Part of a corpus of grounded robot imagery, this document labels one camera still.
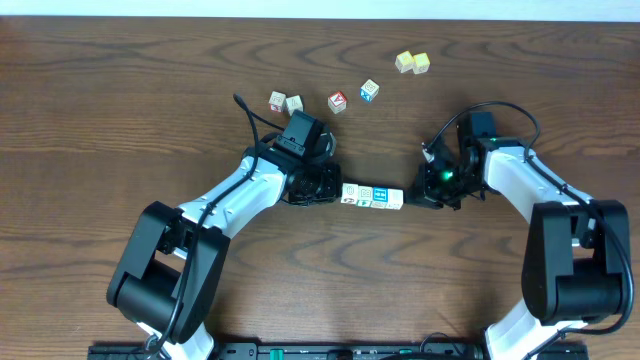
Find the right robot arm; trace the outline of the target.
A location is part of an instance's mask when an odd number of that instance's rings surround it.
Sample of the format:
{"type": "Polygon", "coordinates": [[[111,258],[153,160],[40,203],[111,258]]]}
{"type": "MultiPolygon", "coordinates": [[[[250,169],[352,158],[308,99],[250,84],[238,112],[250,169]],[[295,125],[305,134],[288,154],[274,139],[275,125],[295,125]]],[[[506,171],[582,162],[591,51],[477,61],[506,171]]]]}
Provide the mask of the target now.
{"type": "Polygon", "coordinates": [[[425,158],[407,203],[458,210],[468,196],[506,198],[529,225],[521,300],[484,332],[489,359],[539,359],[574,333],[619,330],[634,304],[628,213],[596,200],[554,174],[532,145],[497,133],[489,112],[457,114],[459,149],[440,135],[423,144],[425,158]]]}

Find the blue top block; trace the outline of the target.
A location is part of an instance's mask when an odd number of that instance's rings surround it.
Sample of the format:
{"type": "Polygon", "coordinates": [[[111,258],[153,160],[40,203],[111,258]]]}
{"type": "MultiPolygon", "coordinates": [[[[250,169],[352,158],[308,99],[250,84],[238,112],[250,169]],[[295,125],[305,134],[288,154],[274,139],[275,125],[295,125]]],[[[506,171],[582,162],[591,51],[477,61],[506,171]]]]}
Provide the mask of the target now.
{"type": "Polygon", "coordinates": [[[371,208],[386,209],[389,202],[389,190],[387,188],[374,187],[372,193],[371,208]]]}

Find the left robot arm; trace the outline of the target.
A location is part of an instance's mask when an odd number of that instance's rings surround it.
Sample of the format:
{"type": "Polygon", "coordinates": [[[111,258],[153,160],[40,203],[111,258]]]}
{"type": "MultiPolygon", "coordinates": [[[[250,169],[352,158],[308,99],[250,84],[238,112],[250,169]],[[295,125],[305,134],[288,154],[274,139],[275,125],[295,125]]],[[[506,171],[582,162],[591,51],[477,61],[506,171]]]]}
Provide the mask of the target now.
{"type": "Polygon", "coordinates": [[[159,201],[138,218],[107,288],[107,302],[148,333],[142,359],[206,359],[214,340],[204,326],[231,239],[280,201],[331,203],[341,174],[327,124],[295,111],[286,128],[257,137],[238,168],[197,199],[159,201]]]}

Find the plain white block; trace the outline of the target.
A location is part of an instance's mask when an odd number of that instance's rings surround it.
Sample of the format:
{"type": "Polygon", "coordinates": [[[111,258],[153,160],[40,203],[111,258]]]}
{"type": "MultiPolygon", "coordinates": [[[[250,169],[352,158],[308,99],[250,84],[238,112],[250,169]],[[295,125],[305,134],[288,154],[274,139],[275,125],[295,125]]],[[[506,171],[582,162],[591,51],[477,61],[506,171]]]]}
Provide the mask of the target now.
{"type": "Polygon", "coordinates": [[[389,189],[387,209],[400,210],[404,204],[404,192],[400,189],[389,189]]]}

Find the green sided block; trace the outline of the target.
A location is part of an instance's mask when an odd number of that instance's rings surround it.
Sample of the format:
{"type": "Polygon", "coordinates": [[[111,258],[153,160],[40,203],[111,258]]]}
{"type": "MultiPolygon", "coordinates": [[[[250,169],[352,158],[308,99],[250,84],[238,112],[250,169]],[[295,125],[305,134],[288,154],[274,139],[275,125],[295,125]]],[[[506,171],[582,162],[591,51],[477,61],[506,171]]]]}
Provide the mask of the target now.
{"type": "Polygon", "coordinates": [[[358,186],[356,205],[358,207],[370,207],[373,202],[373,188],[369,186],[358,186]]]}

